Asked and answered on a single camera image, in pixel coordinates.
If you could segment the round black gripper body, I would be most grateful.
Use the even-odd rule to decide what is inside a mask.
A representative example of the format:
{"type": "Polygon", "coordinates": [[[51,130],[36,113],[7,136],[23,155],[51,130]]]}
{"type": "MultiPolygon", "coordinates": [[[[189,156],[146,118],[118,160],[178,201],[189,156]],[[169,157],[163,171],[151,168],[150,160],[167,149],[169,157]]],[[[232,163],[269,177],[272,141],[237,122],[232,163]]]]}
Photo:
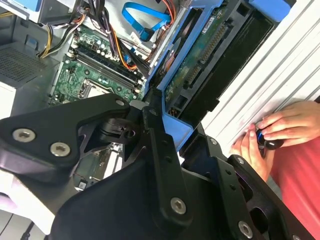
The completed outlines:
{"type": "Polygon", "coordinates": [[[151,212],[147,167],[134,163],[70,198],[53,221],[51,240],[236,240],[223,216],[218,189],[196,173],[182,172],[192,210],[189,227],[160,229],[151,212]]]}

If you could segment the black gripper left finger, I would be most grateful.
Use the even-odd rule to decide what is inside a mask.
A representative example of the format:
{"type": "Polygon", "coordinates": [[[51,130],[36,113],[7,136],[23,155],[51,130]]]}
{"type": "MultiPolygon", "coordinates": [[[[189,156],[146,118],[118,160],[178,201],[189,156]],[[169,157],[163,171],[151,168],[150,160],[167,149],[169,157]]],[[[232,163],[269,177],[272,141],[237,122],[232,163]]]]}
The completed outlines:
{"type": "Polygon", "coordinates": [[[155,224],[188,228],[193,221],[190,196],[157,100],[137,108],[108,93],[2,119],[0,170],[10,180],[0,182],[0,192],[39,228],[51,231],[61,207],[86,190],[77,192],[74,186],[79,161],[111,143],[123,145],[124,160],[106,179],[145,164],[155,224]]]}

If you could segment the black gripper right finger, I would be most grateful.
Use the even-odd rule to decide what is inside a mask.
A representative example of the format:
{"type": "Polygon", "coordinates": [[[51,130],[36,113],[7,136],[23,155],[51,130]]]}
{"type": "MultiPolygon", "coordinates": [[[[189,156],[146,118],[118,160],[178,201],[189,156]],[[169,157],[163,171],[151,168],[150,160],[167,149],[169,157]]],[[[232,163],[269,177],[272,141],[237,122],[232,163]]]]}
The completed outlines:
{"type": "Polygon", "coordinates": [[[180,150],[200,236],[217,240],[310,240],[312,235],[239,155],[224,156],[201,125],[180,150]]]}

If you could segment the person's left hand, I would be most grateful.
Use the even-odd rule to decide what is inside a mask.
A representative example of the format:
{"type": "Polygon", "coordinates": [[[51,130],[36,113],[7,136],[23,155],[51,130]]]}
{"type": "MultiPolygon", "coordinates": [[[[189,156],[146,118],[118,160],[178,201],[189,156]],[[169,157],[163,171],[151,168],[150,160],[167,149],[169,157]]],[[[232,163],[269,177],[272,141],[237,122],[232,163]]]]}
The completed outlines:
{"type": "Polygon", "coordinates": [[[257,142],[256,126],[251,124],[245,135],[239,137],[230,149],[230,154],[239,155],[267,182],[274,162],[275,151],[266,150],[261,155],[257,142]]]}

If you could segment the person's right hand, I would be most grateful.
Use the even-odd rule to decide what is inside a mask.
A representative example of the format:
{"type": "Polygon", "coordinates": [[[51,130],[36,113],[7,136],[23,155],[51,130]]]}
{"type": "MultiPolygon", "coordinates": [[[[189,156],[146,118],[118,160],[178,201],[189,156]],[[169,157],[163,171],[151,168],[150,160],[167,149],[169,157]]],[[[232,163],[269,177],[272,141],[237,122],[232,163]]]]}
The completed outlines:
{"type": "Polygon", "coordinates": [[[283,147],[306,143],[320,136],[320,104],[296,102],[264,117],[257,127],[265,140],[283,140],[283,147]]]}

